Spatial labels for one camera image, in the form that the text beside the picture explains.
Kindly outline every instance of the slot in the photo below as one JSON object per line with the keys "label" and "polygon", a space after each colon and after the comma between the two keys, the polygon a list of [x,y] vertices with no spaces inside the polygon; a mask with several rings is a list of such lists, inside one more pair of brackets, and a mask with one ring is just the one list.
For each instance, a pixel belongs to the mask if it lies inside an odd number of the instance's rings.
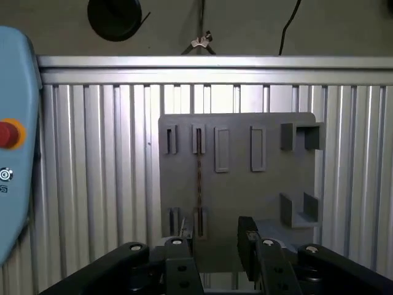
{"label": "slot", "polygon": [[251,126],[250,132],[251,171],[266,171],[266,128],[263,126]]}
{"label": "slot", "polygon": [[176,125],[167,126],[165,154],[175,155],[177,153],[176,132],[177,132]]}
{"label": "slot", "polygon": [[229,129],[214,128],[214,164],[216,173],[229,172]]}

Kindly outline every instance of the wire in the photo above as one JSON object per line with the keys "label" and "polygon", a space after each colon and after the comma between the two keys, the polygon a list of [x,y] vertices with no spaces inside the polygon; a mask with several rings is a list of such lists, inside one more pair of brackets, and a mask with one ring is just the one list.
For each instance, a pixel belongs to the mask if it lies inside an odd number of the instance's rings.
{"label": "wire", "polygon": [[284,48],[284,41],[285,41],[285,34],[287,33],[287,29],[290,26],[290,23],[292,23],[292,20],[294,20],[295,15],[297,13],[297,10],[299,9],[300,3],[302,0],[297,0],[294,11],[292,12],[292,15],[290,16],[287,24],[285,25],[284,29],[282,29],[282,35],[281,35],[281,44],[280,44],[280,50],[278,52],[278,55],[282,54],[282,49]]}
{"label": "wire", "polygon": [[204,21],[204,6],[205,6],[205,0],[200,0],[200,6],[199,6],[199,24],[198,24],[198,37],[201,38],[203,37],[203,21]]}

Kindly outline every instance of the screw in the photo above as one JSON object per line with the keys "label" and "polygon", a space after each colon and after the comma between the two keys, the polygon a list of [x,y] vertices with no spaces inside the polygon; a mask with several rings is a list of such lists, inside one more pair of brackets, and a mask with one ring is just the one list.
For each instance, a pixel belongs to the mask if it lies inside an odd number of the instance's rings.
{"label": "screw", "polygon": [[317,252],[318,252],[318,249],[315,248],[315,247],[313,247],[313,246],[308,246],[308,247],[306,248],[306,250],[307,250],[307,251],[310,251],[310,252],[313,252],[313,253],[317,253]]}
{"label": "screw", "polygon": [[132,251],[138,251],[138,250],[140,250],[140,249],[142,249],[142,247],[139,246],[139,245],[136,245],[136,246],[132,246],[132,247],[131,247],[131,250],[132,250]]}
{"label": "screw", "polygon": [[263,243],[268,246],[271,246],[273,244],[271,240],[264,240]]}

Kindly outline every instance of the gray pegboard panel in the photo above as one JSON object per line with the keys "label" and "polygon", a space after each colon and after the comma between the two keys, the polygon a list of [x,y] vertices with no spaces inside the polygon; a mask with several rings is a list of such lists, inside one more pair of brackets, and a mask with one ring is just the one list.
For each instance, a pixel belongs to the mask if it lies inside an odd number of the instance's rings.
{"label": "gray pegboard panel", "polygon": [[[159,120],[161,212],[164,236],[174,232],[168,216],[194,219],[197,205],[196,133],[201,131],[201,186],[205,239],[194,250],[201,272],[239,270],[239,216],[267,221],[268,233],[287,241],[312,242],[315,156],[323,126],[311,113],[166,115]],[[281,195],[289,200],[281,203]],[[309,213],[311,219],[305,218]]]}

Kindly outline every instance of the corrugated metal wall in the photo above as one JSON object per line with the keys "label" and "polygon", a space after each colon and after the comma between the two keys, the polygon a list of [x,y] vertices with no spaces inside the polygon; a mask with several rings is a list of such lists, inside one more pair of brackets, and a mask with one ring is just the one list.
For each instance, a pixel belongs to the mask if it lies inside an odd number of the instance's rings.
{"label": "corrugated metal wall", "polygon": [[[134,84],[143,82],[134,72],[50,70],[42,74],[42,157],[30,223],[0,271],[1,295],[38,293],[123,242],[159,240],[157,120],[179,113],[313,112],[327,132],[325,151],[316,154],[316,196],[324,204],[316,241],[393,278],[393,86],[375,85],[373,76],[364,84],[361,73],[343,85],[328,78],[310,85],[304,75],[294,83],[282,73],[274,78],[281,83],[263,83],[254,72],[247,72],[252,84],[217,84],[222,76],[215,81],[210,72],[198,75],[211,83]],[[154,71],[162,77],[164,70]],[[241,288],[240,277],[203,280]]]}

